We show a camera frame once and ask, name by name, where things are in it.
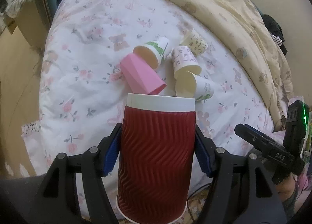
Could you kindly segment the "red ribbed paper cup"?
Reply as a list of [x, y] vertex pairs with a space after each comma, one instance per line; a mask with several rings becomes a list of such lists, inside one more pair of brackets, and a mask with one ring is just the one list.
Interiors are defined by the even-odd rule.
[[130, 93], [117, 206], [133, 223], [173, 223], [186, 210], [195, 145], [193, 98]]

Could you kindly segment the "white cup with green leaves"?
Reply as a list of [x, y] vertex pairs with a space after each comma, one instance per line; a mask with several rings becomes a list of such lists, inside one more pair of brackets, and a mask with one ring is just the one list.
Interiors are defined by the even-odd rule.
[[182, 73], [176, 81], [177, 97], [194, 98], [196, 101], [207, 100], [214, 94], [214, 82], [195, 75], [190, 71]]

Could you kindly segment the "pink-pattern white paper cup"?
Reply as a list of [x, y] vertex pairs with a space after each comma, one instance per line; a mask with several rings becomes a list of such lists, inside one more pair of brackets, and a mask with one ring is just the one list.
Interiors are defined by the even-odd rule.
[[180, 74], [190, 71], [200, 75], [202, 68], [188, 46], [180, 45], [172, 51], [172, 64], [174, 67], [174, 78], [177, 80]]

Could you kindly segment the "yellow leopard-print paper cup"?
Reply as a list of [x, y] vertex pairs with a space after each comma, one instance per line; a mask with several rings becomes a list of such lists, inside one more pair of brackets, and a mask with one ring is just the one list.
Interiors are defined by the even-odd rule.
[[192, 51], [194, 56], [202, 55], [208, 47], [207, 42], [195, 29], [189, 31], [183, 37], [180, 45], [189, 47], [190, 51]]

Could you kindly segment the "pink faceted paper cup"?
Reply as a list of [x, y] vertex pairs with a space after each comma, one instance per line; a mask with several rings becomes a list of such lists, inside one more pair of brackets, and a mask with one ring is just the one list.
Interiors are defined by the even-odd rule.
[[167, 86], [158, 74], [134, 53], [121, 60], [120, 68], [133, 93], [157, 95]]

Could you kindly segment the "green-print white paper cup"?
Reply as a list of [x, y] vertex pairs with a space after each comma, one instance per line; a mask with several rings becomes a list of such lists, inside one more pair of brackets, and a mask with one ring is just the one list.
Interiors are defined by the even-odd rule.
[[153, 70], [156, 70], [171, 50], [170, 40], [166, 37], [160, 37], [136, 46], [133, 49], [133, 53], [140, 56]]

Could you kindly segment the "black striped clothing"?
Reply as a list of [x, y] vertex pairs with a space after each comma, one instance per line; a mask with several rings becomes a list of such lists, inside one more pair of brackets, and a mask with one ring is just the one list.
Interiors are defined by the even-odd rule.
[[275, 21], [273, 17], [267, 14], [261, 15], [263, 22], [265, 24], [265, 27], [270, 32], [270, 35], [273, 39], [273, 41], [276, 43], [278, 47], [280, 47], [281, 51], [284, 55], [288, 53], [287, 49], [285, 48], [284, 42], [284, 35], [282, 33], [282, 28], [280, 25]]

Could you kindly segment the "beige bear-print comforter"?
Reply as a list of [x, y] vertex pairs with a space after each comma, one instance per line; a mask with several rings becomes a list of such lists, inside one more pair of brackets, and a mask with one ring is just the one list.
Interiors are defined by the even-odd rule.
[[274, 129], [284, 130], [293, 97], [289, 64], [249, 0], [170, 0], [197, 18], [235, 55], [268, 108]]

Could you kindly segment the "beige bedside cabinet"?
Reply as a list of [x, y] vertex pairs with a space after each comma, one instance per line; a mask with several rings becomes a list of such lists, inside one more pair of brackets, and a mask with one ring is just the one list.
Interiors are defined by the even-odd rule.
[[16, 27], [18, 27], [30, 46], [37, 49], [44, 49], [48, 29], [43, 24], [33, 0], [25, 2], [17, 17], [12, 18], [8, 16], [7, 12], [4, 12], [3, 18], [11, 34], [13, 34]]

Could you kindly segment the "white floral bed sheet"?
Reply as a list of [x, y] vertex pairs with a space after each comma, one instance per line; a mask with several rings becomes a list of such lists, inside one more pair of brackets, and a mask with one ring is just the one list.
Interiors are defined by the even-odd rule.
[[23, 140], [37, 175], [58, 153], [80, 154], [123, 121], [130, 92], [120, 60], [141, 44], [166, 37], [172, 46], [190, 30], [208, 43], [197, 59], [214, 95], [196, 102], [203, 134], [232, 154], [251, 145], [234, 134], [237, 124], [272, 131], [261, 96], [233, 53], [203, 24], [168, 0], [63, 0], [45, 44], [39, 119]]

